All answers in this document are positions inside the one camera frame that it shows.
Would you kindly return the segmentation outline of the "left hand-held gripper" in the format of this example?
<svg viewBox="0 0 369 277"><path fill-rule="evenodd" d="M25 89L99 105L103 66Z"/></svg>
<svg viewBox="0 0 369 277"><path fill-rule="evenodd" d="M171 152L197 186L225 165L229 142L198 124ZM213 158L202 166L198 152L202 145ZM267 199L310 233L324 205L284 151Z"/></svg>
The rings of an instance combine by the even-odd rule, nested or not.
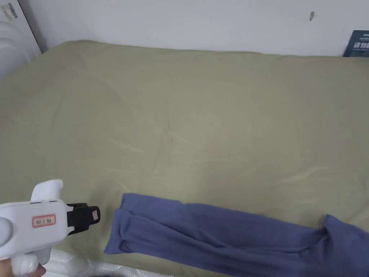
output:
<svg viewBox="0 0 369 277"><path fill-rule="evenodd" d="M101 220L98 206L62 201L62 188L62 180L45 181L30 201L1 204L0 259L10 260L14 275L29 275L49 261L54 245Z"/></svg>

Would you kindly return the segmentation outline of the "person's left hand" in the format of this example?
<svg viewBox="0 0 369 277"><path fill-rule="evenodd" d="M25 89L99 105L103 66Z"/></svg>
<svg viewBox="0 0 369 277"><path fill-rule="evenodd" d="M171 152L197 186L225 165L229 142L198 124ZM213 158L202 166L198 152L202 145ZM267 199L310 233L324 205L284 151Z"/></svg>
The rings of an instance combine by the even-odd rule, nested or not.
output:
<svg viewBox="0 0 369 277"><path fill-rule="evenodd" d="M35 271L28 273L25 277L43 277L46 273L46 269L38 264ZM0 276L1 277L17 277L12 270L11 259L1 260L0 261Z"/></svg>

